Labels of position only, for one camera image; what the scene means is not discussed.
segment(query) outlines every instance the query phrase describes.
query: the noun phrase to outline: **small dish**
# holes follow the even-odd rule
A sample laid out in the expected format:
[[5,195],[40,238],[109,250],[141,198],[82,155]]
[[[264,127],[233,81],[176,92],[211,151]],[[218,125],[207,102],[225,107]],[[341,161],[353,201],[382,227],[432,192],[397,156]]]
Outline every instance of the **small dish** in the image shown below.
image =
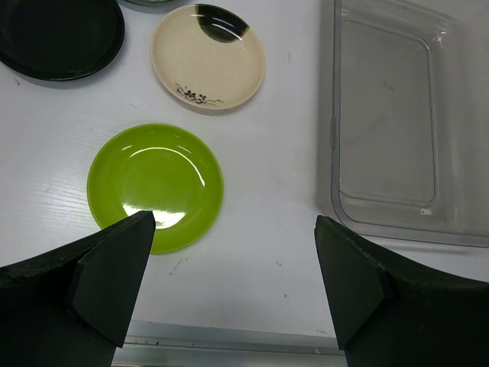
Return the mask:
[[151,41],[154,71],[177,98],[203,109],[248,101],[265,75],[264,48],[238,16],[214,5],[169,13]]
[[214,223],[224,184],[214,154],[195,135],[171,125],[130,128],[97,154],[87,180],[95,221],[106,228],[140,210],[153,211],[152,254],[194,243]]
[[114,0],[5,0],[0,61],[41,80],[73,80],[106,67],[125,36]]

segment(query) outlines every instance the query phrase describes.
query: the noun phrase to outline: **clear plastic tray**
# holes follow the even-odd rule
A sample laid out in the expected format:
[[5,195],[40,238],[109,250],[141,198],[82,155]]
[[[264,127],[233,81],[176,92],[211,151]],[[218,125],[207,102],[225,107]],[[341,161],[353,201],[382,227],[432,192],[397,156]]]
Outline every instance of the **clear plastic tray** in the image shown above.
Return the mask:
[[417,1],[337,3],[332,204],[364,235],[489,245],[489,3]]

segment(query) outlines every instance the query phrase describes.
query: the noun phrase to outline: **white surface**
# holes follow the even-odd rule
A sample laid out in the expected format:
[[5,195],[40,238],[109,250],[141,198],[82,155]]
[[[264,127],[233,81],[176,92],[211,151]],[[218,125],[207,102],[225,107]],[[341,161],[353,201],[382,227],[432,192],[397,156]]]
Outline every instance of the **white surface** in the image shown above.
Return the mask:
[[[152,30],[184,1],[166,8],[121,3],[123,50],[85,80],[42,83],[0,65],[0,266],[97,231],[85,194],[96,152],[130,126],[168,122],[214,151],[225,201],[205,238],[150,258],[134,319],[333,336],[313,239],[320,2],[211,2],[254,27],[267,54],[258,94],[225,115],[191,112],[153,74]],[[408,248],[396,247],[435,268],[489,281],[487,249]]]

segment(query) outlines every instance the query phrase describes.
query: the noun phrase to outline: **plate rim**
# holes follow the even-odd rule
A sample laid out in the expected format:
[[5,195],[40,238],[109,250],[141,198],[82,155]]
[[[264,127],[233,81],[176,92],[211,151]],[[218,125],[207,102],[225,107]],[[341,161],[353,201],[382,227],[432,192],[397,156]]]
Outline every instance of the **plate rim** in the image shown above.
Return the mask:
[[116,138],[120,137],[121,135],[123,135],[125,133],[128,133],[130,131],[136,130],[138,128],[149,127],[149,126],[157,126],[159,128],[171,128],[173,130],[177,130],[179,132],[182,132],[184,134],[187,134],[191,138],[195,138],[211,154],[211,157],[214,160],[215,165],[217,167],[217,171],[219,173],[219,183],[220,183],[220,186],[221,186],[221,188],[219,190],[219,203],[217,205],[217,211],[216,211],[215,215],[211,217],[211,220],[209,221],[209,224],[207,226],[203,226],[201,233],[199,233],[191,241],[188,241],[188,243],[185,243],[185,245],[178,246],[178,247],[176,247],[176,248],[174,248],[172,250],[169,250],[169,251],[155,251],[155,250],[153,250],[153,246],[151,246],[151,254],[152,255],[165,255],[165,254],[174,253],[174,252],[180,251],[180,250],[182,250],[184,248],[190,247],[192,244],[194,244],[195,242],[197,242],[198,240],[200,240],[214,226],[215,221],[218,219],[219,214],[221,213],[221,210],[222,210],[222,204],[224,203],[225,183],[224,183],[224,176],[222,174],[221,165],[219,164],[219,161],[218,161],[217,157],[214,155],[214,152],[212,151],[212,149],[201,138],[199,138],[198,136],[194,135],[192,132],[189,132],[188,130],[186,130],[184,128],[181,128],[181,127],[175,126],[175,125],[171,125],[171,124],[167,124],[167,123],[150,122],[150,123],[147,123],[147,124],[136,125],[136,126],[131,126],[130,128],[126,128],[125,130],[119,132],[117,135],[114,135],[112,138],[110,138],[108,141],[106,141],[104,143],[104,145],[97,151],[97,154],[93,158],[92,163],[90,164],[89,173],[86,176],[86,199],[87,199],[87,202],[88,202],[88,205],[89,205],[90,213],[92,214],[92,218],[97,223],[97,226],[99,226],[99,228],[101,228],[101,229],[107,228],[107,227],[103,226],[100,223],[99,219],[96,217],[96,215],[94,213],[94,210],[93,210],[92,200],[90,199],[90,195],[89,195],[89,182],[90,182],[90,177],[92,176],[92,170],[93,170],[93,167],[95,165],[95,162],[97,161],[97,158],[100,157],[100,155],[101,155],[102,151],[104,150],[104,148],[108,144],[110,144],[111,142],[113,142]]
[[[258,42],[258,45],[260,47],[261,59],[262,59],[261,64],[263,65],[263,68],[262,68],[262,71],[261,71],[261,75],[260,75],[260,81],[257,83],[256,88],[253,89],[253,91],[249,94],[249,96],[247,96],[245,99],[243,99],[240,102],[235,102],[235,103],[232,103],[232,104],[228,104],[226,106],[216,106],[216,107],[214,107],[214,106],[206,106],[206,105],[197,105],[195,103],[190,102],[188,99],[183,98],[179,93],[176,93],[175,91],[173,91],[173,89],[168,85],[168,83],[165,81],[165,79],[158,72],[158,69],[156,67],[156,62],[154,60],[155,59],[155,57],[154,57],[154,43],[155,43],[155,38],[156,38],[158,32],[165,25],[165,23],[168,22],[168,19],[170,17],[175,16],[176,13],[178,13],[180,11],[184,11],[184,10],[186,10],[188,8],[194,8],[195,9],[195,7],[197,5],[208,5],[208,6],[212,6],[214,8],[222,9],[222,10],[228,12],[228,13],[233,14],[235,17],[241,19],[248,26],[248,28],[249,28],[248,29],[248,32],[253,32],[254,37],[255,37],[256,41]],[[154,28],[153,34],[151,36],[151,42],[150,42],[150,58],[151,58],[151,65],[153,66],[153,71],[157,75],[158,80],[160,81],[161,84],[163,84],[163,86],[165,87],[165,89],[173,97],[177,98],[179,101],[182,101],[182,102],[186,103],[187,105],[192,106],[193,108],[196,108],[196,109],[205,109],[205,110],[210,110],[210,111],[223,111],[223,110],[228,110],[228,109],[235,109],[236,107],[239,107],[239,106],[244,105],[247,101],[249,101],[251,98],[253,98],[257,94],[258,90],[261,88],[261,86],[262,86],[262,84],[264,82],[265,75],[266,75],[266,72],[267,72],[267,58],[265,57],[264,45],[263,45],[263,42],[261,41],[261,39],[258,37],[257,33],[254,31],[254,29],[249,25],[249,23],[247,23],[246,21],[244,21],[241,17],[239,17],[238,15],[236,15],[234,12],[232,12],[232,11],[226,9],[226,8],[222,8],[220,6],[212,5],[212,4],[197,3],[197,4],[184,5],[184,6],[180,6],[179,8],[176,8],[176,9],[170,11],[168,14],[166,14],[165,16],[163,16],[163,18],[158,22],[158,24]]]
[[106,1],[112,3],[112,8],[114,9],[115,17],[117,20],[115,39],[112,42],[111,47],[107,50],[107,53],[105,53],[103,57],[101,57],[97,62],[91,64],[89,67],[77,70],[76,72],[72,73],[48,73],[33,69],[31,67],[26,67],[24,64],[19,63],[14,58],[8,56],[5,52],[3,52],[1,48],[0,61],[13,71],[20,73],[21,75],[29,76],[30,78],[34,78],[37,80],[46,80],[51,82],[77,80],[98,73],[100,70],[107,67],[117,57],[125,41],[125,20],[124,15],[122,14],[121,7],[118,5],[116,0]]

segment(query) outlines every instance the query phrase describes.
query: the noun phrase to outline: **green plate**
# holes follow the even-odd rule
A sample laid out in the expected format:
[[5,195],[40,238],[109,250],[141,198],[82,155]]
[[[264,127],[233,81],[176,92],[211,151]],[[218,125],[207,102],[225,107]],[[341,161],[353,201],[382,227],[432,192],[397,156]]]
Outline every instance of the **green plate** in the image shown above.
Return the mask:
[[224,193],[214,154],[195,135],[171,125],[130,128],[111,139],[90,168],[87,196],[102,228],[152,210],[152,254],[187,247],[214,223]]

